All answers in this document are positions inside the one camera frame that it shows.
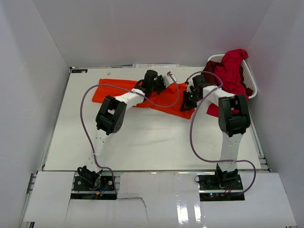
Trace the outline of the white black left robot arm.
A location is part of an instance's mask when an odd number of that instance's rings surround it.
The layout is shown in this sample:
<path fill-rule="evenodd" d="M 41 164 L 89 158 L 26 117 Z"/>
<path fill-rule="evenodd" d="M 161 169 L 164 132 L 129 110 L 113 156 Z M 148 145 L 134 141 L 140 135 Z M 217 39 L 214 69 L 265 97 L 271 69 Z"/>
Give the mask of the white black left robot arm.
<path fill-rule="evenodd" d="M 98 163 L 97 155 L 98 153 L 102 152 L 106 139 L 111 134 L 117 133 L 121 129 L 126 111 L 133 106 L 143 103 L 144 101 L 150 101 L 150 97 L 153 93 L 159 95 L 161 92 L 163 92 L 166 88 L 174 83 L 171 76 L 172 74 L 162 76 L 154 70 L 147 70 L 144 79 L 136 82 L 135 86 L 131 90 L 120 88 L 117 85 L 108 85 L 105 83 L 99 83 L 92 86 L 92 88 L 97 89 L 102 87 L 111 87 L 125 91 L 125 93 L 122 95 L 112 96 L 107 94 L 104 96 L 100 109 L 95 118 L 95 143 L 93 143 L 90 139 L 83 120 L 83 105 L 85 97 L 88 94 L 87 91 L 85 92 L 80 105 L 80 120 L 92 148 L 92 156 L 89 158 L 89 163 L 99 169 L 99 171 L 89 170 L 87 166 L 77 168 L 77 173 L 87 188 L 96 190 L 99 187 L 104 187 L 105 184 L 102 183 L 101 178 L 102 171 L 107 169 L 110 172 L 113 172 L 111 168 L 105 166 L 102 167 Z"/>

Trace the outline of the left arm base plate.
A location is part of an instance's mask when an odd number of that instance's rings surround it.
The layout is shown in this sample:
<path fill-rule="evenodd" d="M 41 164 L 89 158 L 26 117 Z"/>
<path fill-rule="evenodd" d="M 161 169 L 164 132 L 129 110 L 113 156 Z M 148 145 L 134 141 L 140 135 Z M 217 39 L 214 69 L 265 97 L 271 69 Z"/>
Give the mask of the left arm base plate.
<path fill-rule="evenodd" d="M 111 176 L 101 176 L 95 187 L 89 187 L 83 178 L 76 176 L 71 191 L 72 200 L 116 200 Z"/>

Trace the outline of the orange t shirt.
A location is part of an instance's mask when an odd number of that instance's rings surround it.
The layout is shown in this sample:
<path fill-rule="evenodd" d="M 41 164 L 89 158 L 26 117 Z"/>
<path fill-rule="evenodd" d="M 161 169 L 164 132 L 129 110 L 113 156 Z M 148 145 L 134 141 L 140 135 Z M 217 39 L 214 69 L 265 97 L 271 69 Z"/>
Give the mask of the orange t shirt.
<path fill-rule="evenodd" d="M 100 79 L 99 83 L 114 85 L 117 88 L 109 86 L 98 87 L 92 97 L 92 102 L 95 103 L 102 103 L 104 98 L 108 95 L 112 97 L 123 95 L 125 91 L 121 90 L 120 88 L 131 90 L 134 88 L 136 81 L 122 79 Z M 151 100 L 150 102 L 145 101 L 138 104 L 136 107 L 150 108 L 167 114 L 179 116 L 181 118 L 190 119 L 192 114 L 195 112 L 195 109 L 192 108 L 186 111 L 181 111 L 183 92 L 186 91 L 186 89 L 187 86 L 183 83 L 177 85 L 172 84 L 159 95 L 152 93 L 152 95 L 149 97 Z"/>

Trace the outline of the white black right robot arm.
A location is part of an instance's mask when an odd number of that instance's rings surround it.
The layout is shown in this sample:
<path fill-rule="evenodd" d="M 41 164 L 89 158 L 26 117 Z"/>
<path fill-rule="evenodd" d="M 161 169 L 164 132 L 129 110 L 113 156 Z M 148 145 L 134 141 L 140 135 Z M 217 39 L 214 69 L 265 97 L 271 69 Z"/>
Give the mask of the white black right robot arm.
<path fill-rule="evenodd" d="M 241 139 L 251 121 L 247 100 L 244 95 L 234 95 L 219 86 L 208 83 L 203 74 L 193 77 L 192 82 L 185 82 L 187 90 L 183 92 L 180 110 L 197 109 L 202 101 L 208 100 L 218 107 L 218 124 L 222 131 L 222 147 L 219 161 L 216 161 L 215 175 L 211 184 L 219 189 L 226 189 L 236 182 L 238 177 L 238 151 Z"/>

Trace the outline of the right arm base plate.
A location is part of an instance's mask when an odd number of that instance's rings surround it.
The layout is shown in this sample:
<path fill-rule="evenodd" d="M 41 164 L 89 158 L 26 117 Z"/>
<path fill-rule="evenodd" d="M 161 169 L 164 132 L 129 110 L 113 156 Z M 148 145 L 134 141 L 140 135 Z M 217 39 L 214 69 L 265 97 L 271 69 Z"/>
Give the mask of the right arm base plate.
<path fill-rule="evenodd" d="M 235 180 L 223 184 L 216 181 L 215 175 L 196 175 L 194 181 L 198 184 L 201 202 L 245 200 L 240 175 Z"/>

